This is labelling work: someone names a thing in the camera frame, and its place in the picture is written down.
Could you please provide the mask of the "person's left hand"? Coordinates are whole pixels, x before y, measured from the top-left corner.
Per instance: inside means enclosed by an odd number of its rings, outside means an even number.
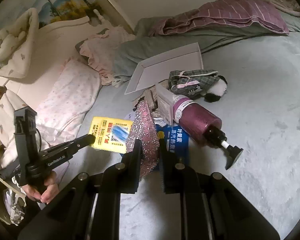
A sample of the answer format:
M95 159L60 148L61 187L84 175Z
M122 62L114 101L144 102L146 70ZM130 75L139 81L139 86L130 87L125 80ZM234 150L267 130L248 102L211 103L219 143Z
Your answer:
M27 184L22 186L22 190L29 199L49 204L59 193L56 172L51 171L40 187Z

